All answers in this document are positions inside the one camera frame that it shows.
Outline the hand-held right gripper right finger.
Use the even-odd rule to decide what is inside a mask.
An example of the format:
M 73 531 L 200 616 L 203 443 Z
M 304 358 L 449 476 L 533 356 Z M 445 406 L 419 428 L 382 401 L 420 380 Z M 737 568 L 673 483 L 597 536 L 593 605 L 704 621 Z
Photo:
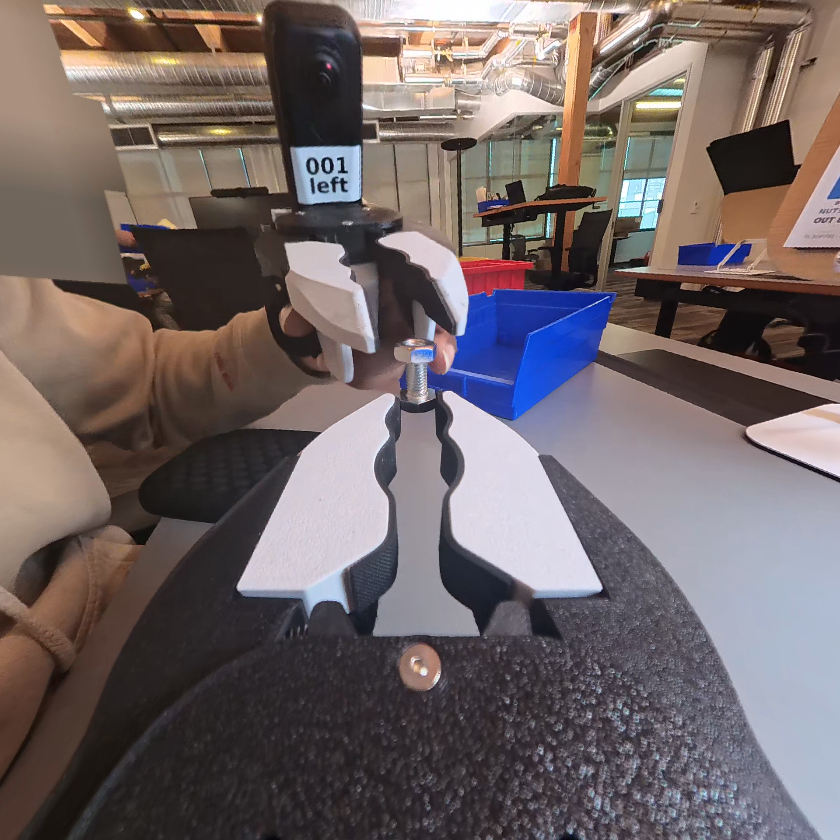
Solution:
M 585 597 L 602 582 L 537 451 L 454 392 L 440 393 L 448 489 L 440 577 L 472 612 L 500 602 Z

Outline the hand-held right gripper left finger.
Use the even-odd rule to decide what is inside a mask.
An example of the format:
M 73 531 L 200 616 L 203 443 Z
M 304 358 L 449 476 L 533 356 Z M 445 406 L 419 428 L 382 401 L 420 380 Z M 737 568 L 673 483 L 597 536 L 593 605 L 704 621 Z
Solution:
M 237 584 L 241 595 L 362 613 L 396 577 L 400 404 L 381 395 L 305 447 Z

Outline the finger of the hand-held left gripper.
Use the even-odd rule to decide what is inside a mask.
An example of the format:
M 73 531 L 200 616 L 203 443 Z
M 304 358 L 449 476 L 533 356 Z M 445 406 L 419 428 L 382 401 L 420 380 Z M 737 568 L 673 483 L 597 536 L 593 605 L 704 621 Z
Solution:
M 362 286 L 340 244 L 285 243 L 286 285 L 296 312 L 328 339 L 371 354 L 376 335 Z
M 469 294 L 455 254 L 422 233 L 379 239 L 379 274 L 388 279 L 415 338 L 432 340 L 436 327 L 465 333 Z

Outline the steel hex bolt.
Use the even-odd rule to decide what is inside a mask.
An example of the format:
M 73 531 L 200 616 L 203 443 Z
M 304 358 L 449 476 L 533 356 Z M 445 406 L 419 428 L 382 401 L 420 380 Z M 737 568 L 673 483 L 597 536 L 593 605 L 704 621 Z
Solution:
M 406 388 L 400 395 L 401 408 L 408 413 L 422 413 L 434 408 L 435 391 L 427 383 L 427 367 L 421 364 L 405 364 Z

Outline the blue plastic bin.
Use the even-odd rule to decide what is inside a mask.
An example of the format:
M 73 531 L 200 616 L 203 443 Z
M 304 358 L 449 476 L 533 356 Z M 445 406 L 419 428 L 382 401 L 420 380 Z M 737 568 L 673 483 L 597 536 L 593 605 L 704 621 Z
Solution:
M 469 297 L 454 364 L 428 384 L 513 420 L 592 363 L 616 294 L 510 290 Z
M 704 243 L 679 247 L 679 266 L 739 266 L 749 257 L 752 244 L 749 241 L 737 244 Z

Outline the person's left hand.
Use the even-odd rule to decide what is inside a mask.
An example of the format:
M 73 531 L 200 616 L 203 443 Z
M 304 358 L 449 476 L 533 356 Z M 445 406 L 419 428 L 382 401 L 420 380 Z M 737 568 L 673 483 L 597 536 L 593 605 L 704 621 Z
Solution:
M 376 353 L 353 352 L 353 379 L 350 386 L 358 390 L 376 390 L 393 392 L 403 375 L 404 366 L 394 357 L 396 343 L 409 337 L 409 325 L 399 313 L 382 316 L 381 326 L 387 328 L 391 344 L 382 346 Z M 295 311 L 291 305 L 285 306 L 279 315 L 279 327 L 283 335 L 294 339 L 316 338 L 314 327 Z M 434 334 L 437 347 L 436 355 L 430 364 L 430 370 L 437 375 L 448 372 L 457 352 L 457 339 L 454 335 L 437 326 Z

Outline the red plastic bin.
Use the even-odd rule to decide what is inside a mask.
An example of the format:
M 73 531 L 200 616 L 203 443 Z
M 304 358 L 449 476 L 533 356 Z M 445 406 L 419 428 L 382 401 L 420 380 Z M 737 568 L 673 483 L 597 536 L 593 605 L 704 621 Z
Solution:
M 526 273 L 533 268 L 530 260 L 459 258 L 470 296 L 496 289 L 522 290 Z

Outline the black floor lamp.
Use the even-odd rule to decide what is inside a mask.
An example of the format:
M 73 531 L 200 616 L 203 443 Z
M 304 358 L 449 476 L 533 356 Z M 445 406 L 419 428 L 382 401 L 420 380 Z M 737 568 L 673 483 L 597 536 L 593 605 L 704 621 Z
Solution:
M 457 242 L 458 257 L 463 256 L 464 251 L 464 229 L 463 229 L 463 168 L 462 153 L 476 146 L 477 140 L 473 137 L 448 138 L 440 143 L 440 148 L 448 153 L 456 154 L 456 201 L 457 201 Z

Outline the black wrist rest pad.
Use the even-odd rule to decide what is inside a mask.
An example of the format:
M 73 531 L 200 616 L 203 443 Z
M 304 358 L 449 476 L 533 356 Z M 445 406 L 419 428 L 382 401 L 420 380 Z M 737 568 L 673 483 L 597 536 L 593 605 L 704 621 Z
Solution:
M 144 480 L 140 505 L 161 518 L 217 522 L 271 470 L 298 456 L 317 435 L 244 428 L 204 438 Z

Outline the wooden standing desk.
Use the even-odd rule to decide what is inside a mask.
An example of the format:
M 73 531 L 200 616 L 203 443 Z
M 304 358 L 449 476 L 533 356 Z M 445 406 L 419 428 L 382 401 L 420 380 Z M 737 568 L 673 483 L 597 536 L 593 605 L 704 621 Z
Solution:
M 511 230 L 514 224 L 529 221 L 530 216 L 554 214 L 560 217 L 554 223 L 553 244 L 568 248 L 571 244 L 574 214 L 584 207 L 606 201 L 605 196 L 587 196 L 564 198 L 556 201 L 534 201 L 512 204 L 487 209 L 475 213 L 474 218 L 482 219 L 483 227 L 503 226 L 502 258 L 511 259 Z

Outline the black mesh office chair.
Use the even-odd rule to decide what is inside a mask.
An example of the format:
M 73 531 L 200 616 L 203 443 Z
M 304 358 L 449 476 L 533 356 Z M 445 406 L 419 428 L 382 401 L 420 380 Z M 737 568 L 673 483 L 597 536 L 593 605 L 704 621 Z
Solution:
M 255 241 L 287 194 L 238 192 L 189 200 L 196 228 L 131 226 L 151 273 L 184 330 L 215 330 L 236 314 L 270 302 L 275 282 L 263 276 Z

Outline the person's torso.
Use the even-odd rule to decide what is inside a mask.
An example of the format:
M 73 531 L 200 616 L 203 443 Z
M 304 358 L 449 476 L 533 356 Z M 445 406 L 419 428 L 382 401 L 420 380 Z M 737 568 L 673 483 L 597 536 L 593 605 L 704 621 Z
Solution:
M 73 666 L 140 548 L 78 438 L 2 356 L 1 771 Z

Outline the white document stand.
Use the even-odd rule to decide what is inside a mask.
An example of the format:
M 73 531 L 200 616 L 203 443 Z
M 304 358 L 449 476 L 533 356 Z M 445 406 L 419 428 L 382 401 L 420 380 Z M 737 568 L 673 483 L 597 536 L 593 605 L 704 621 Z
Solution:
M 769 231 L 768 250 L 782 274 L 808 280 L 838 280 L 838 248 L 793 248 L 784 243 L 839 148 L 839 100 L 835 100 Z M 825 404 L 758 423 L 747 439 L 772 454 L 839 478 L 839 405 Z

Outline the black computer monitor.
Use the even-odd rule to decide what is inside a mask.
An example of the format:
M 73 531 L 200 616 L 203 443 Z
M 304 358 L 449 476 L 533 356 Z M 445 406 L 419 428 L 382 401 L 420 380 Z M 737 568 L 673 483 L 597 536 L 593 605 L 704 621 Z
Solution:
M 787 119 L 714 140 L 707 153 L 724 195 L 792 184 L 800 168 Z

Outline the printed instruction sheet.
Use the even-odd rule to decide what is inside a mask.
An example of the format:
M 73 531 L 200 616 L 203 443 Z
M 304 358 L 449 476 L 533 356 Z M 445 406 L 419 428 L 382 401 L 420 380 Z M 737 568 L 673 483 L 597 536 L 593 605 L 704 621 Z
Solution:
M 799 249 L 839 247 L 839 150 L 835 151 L 784 245 Z

